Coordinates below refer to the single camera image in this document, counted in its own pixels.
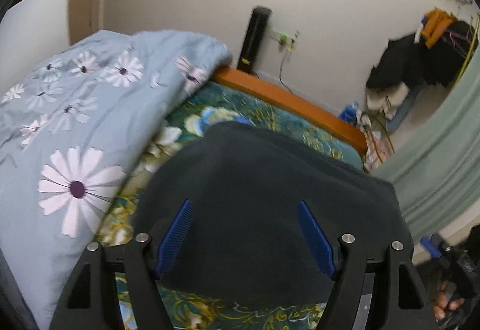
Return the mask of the person's right hand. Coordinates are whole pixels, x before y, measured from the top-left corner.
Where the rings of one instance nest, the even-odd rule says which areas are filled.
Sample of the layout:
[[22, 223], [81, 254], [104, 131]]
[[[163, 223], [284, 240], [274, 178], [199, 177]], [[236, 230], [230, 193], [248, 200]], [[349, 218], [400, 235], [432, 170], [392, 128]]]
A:
[[433, 303], [433, 314], [436, 320], [443, 320], [446, 316], [445, 311], [455, 311], [458, 307], [464, 304], [463, 298], [458, 298], [454, 301], [447, 299], [447, 288], [449, 283], [445, 281], [440, 288], [440, 291]]

